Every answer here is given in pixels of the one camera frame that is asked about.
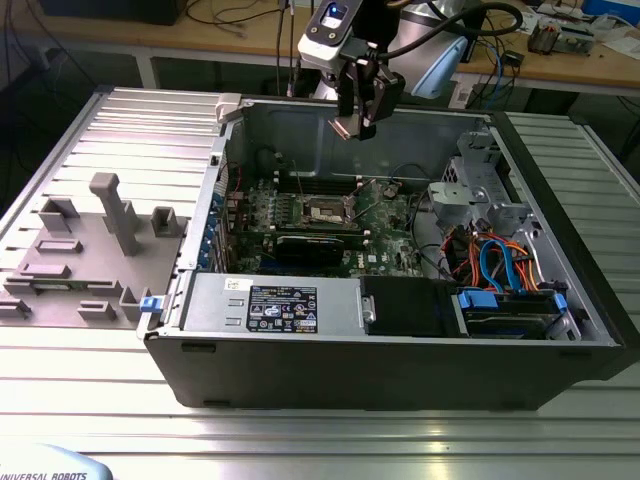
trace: power supply label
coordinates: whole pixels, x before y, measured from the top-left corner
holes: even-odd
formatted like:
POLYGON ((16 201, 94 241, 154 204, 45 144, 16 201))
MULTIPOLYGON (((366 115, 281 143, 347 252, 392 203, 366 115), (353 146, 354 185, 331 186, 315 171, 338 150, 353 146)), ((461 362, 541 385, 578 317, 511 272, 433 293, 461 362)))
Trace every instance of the power supply label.
POLYGON ((247 330, 261 333, 318 333, 315 287, 251 287, 247 330))

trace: blue latch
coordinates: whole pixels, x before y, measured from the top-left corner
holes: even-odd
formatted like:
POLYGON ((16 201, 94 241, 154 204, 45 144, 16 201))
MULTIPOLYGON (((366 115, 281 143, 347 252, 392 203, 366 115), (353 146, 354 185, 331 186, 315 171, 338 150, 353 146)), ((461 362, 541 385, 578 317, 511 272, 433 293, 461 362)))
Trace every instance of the blue latch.
POLYGON ((140 311, 142 313, 162 313, 164 309, 164 295, 144 297, 140 300, 140 311))
POLYGON ((498 308, 498 301, 493 292, 484 290, 464 290, 458 294, 460 308, 498 308))
POLYGON ((556 302, 558 310, 560 310, 562 313, 568 310, 569 306, 567 305, 567 300, 564 298, 564 295, 562 295, 561 293, 556 293, 553 295, 553 300, 556 302))

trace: motherboard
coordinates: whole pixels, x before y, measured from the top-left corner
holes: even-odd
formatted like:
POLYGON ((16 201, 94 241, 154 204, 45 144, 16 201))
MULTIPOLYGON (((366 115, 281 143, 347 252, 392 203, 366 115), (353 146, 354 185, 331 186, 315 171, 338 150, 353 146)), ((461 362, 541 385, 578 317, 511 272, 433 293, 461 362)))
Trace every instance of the motherboard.
POLYGON ((416 195, 386 179, 260 179, 229 196, 234 273, 422 276, 410 221, 416 195))

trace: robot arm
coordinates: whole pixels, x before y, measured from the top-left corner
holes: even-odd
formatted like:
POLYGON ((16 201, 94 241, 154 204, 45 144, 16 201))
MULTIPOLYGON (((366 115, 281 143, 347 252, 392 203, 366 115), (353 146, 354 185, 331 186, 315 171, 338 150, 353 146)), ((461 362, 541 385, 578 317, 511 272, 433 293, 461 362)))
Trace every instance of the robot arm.
POLYGON ((467 45, 464 35, 497 36, 522 24, 520 11, 508 4, 461 10, 465 0, 439 3, 458 11, 447 17, 434 3, 420 0, 324 0, 315 11, 298 49, 336 89, 338 114, 330 123, 342 138, 373 137, 375 123, 391 116, 408 87, 414 95, 437 96, 434 79, 437 85, 449 80, 467 45), (488 10, 510 13, 515 23, 481 30, 488 10), (458 23, 478 17, 476 28, 458 23), (444 31, 438 41, 432 40, 444 31))

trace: desk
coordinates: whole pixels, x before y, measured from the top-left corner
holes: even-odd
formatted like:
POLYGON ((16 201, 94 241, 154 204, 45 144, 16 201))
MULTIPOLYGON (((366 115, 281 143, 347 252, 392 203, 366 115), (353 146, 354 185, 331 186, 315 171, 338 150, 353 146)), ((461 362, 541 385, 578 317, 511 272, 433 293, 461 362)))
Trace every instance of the desk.
MULTIPOLYGON (((31 2, 39 11, 35 0, 31 2)), ((237 6, 238 2, 216 0, 216 5, 217 9, 221 9, 237 6)), ((228 18, 253 15, 272 6, 272 2, 263 1, 245 11, 232 12, 228 18)), ((197 5, 192 13, 198 18, 211 19, 208 2, 197 5)), ((23 43, 28 42, 40 49, 55 46, 51 39, 43 36, 42 30, 26 10, 24 0, 15 0, 14 18, 23 43)), ((145 88, 158 86, 152 62, 154 57, 275 65, 277 14, 247 22, 244 39, 184 16, 170 27, 109 20, 41 18, 66 48, 134 56, 145 88)), ((294 29, 296 45, 309 18, 309 9, 298 8, 297 18, 294 29)), ((284 32, 288 32, 289 20, 289 15, 286 15, 284 32)), ((288 33, 283 34, 282 65, 288 63, 287 38, 288 33)), ((516 86, 604 95, 640 95, 640 61, 602 45, 597 45, 590 57, 570 54, 542 56, 527 52, 527 37, 523 34, 514 33, 503 39, 507 48, 526 54, 516 86)), ((484 47, 477 48, 471 62, 461 64, 454 75, 453 79, 458 85, 450 106, 464 108, 473 85, 484 81, 482 77, 486 79, 492 70, 493 65, 484 47)))

